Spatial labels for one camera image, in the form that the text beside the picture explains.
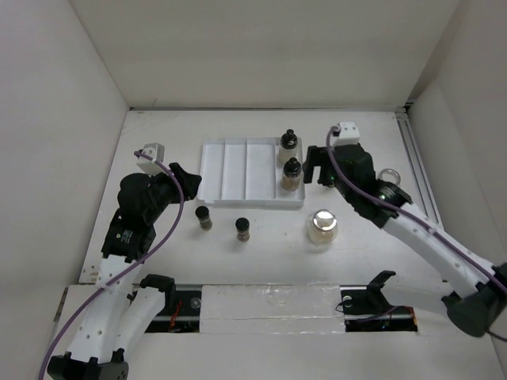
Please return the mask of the black-cap bottle tan powder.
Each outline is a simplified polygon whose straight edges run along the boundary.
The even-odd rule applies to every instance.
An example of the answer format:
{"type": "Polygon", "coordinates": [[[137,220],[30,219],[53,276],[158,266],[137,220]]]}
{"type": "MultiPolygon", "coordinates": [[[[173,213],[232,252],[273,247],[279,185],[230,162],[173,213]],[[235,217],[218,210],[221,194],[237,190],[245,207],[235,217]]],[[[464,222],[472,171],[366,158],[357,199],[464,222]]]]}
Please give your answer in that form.
{"type": "Polygon", "coordinates": [[[281,186],[284,190],[294,192],[299,188],[302,176],[302,165],[296,158],[290,158],[284,163],[281,186]]]}

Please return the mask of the black-cap bottle white powder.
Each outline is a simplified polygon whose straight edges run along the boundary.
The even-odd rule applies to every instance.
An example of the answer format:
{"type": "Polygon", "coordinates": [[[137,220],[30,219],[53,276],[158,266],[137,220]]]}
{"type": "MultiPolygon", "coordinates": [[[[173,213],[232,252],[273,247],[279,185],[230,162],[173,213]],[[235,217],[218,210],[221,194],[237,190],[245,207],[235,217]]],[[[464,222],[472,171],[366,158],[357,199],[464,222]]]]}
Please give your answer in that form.
{"type": "Polygon", "coordinates": [[[280,145],[278,150],[278,161],[285,164],[290,158],[296,157],[299,138],[293,129],[289,128],[280,137],[280,145]]]}

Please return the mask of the round glass jar silver lid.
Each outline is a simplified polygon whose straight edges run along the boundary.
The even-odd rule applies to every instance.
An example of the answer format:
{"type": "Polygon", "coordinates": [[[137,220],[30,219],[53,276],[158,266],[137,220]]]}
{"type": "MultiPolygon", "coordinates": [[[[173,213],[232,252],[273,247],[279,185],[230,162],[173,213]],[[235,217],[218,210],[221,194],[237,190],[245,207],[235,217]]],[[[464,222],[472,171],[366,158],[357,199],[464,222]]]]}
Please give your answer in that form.
{"type": "Polygon", "coordinates": [[[327,209],[319,209],[309,214],[305,224],[308,245],[311,250],[327,250],[338,234],[337,217],[327,209]]]}

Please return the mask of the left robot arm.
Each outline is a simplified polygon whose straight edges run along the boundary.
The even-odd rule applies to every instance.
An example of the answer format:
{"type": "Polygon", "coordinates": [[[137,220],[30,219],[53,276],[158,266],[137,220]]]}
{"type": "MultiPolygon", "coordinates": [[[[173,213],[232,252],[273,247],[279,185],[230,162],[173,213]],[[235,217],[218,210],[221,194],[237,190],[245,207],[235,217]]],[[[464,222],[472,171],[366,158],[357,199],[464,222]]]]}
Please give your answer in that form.
{"type": "Polygon", "coordinates": [[[171,277],[147,275],[134,288],[143,264],[175,231],[156,242],[154,224],[170,204],[193,200],[201,176],[173,162],[149,159],[141,172],[124,177],[118,208],[109,224],[96,282],[97,289],[60,329],[44,357],[38,377],[53,379],[126,379],[127,356],[158,313],[176,306],[171,277]]]}

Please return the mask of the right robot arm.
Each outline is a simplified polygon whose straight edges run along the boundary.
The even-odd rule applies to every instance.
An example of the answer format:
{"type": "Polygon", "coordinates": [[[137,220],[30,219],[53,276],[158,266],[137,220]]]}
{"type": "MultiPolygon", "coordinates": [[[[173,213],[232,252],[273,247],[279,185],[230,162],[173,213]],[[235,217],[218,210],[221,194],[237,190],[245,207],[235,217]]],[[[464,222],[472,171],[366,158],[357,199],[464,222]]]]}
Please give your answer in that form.
{"type": "Polygon", "coordinates": [[[451,322],[481,337],[506,308],[506,266],[474,254],[429,221],[398,185],[375,174],[372,156],[359,144],[309,146],[303,182],[336,188],[362,218],[408,245],[435,268],[452,290],[442,297],[451,322]]]}

